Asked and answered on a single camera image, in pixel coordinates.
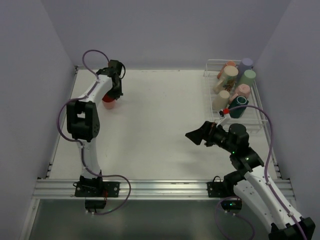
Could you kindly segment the dark green mug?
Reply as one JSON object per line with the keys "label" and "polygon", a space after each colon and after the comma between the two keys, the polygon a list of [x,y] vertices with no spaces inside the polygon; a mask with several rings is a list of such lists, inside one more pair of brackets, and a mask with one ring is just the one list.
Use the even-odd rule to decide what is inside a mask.
{"label": "dark green mug", "polygon": [[231,118],[233,119],[241,118],[246,110],[248,103],[249,101],[247,98],[243,96],[236,97],[228,106],[228,109],[230,109]]}

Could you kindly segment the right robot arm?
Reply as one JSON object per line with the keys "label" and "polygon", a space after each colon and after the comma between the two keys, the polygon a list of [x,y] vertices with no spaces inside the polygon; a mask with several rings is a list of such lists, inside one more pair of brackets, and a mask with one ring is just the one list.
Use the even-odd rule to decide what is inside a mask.
{"label": "right robot arm", "polygon": [[303,217],[285,198],[270,177],[265,162],[250,147],[244,125],[233,123],[228,130],[215,122],[204,124],[185,134],[194,144],[204,141],[206,147],[218,146],[230,153],[235,171],[219,183],[229,196],[237,196],[256,214],[265,226],[270,240],[310,240],[316,225]]}

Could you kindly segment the cream floral mug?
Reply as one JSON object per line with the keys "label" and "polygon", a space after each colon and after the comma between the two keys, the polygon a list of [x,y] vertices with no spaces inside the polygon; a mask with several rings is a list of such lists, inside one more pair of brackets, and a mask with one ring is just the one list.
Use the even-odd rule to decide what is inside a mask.
{"label": "cream floral mug", "polygon": [[239,71],[235,66],[225,67],[218,83],[213,88],[214,93],[218,94],[222,90],[230,92],[235,85],[238,74]]}

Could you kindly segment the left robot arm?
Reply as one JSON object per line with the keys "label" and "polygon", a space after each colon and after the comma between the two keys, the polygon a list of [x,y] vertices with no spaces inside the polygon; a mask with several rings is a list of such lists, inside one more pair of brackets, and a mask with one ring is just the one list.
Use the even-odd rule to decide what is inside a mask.
{"label": "left robot arm", "polygon": [[97,106],[104,97],[112,101],[122,95],[124,64],[110,60],[108,66],[96,72],[97,79],[78,98],[66,105],[67,131],[77,142],[82,172],[77,189],[82,192],[101,193],[104,190],[102,171],[98,163],[96,138],[100,131]]}

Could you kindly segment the salmon pink plastic cup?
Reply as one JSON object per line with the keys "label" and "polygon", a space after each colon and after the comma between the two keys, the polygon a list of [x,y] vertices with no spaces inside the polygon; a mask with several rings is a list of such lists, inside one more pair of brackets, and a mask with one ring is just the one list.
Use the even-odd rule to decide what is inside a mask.
{"label": "salmon pink plastic cup", "polygon": [[111,110],[116,105],[116,99],[105,94],[102,98],[102,104],[107,110]]}

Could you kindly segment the light pink mug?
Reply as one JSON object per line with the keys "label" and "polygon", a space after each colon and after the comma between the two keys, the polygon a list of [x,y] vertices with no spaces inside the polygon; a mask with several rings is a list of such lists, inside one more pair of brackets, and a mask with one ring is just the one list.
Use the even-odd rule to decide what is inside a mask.
{"label": "light pink mug", "polygon": [[234,93],[229,100],[232,102],[236,97],[239,97],[239,96],[242,96],[248,99],[250,94],[251,94],[250,86],[247,84],[240,84],[235,88]]}

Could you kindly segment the beige plastic cup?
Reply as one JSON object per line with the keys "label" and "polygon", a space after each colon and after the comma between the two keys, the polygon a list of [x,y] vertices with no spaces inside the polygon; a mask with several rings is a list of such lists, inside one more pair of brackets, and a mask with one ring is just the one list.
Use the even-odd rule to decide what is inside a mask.
{"label": "beige plastic cup", "polygon": [[212,101],[212,110],[219,111],[225,109],[228,105],[230,93],[226,90],[221,90]]}

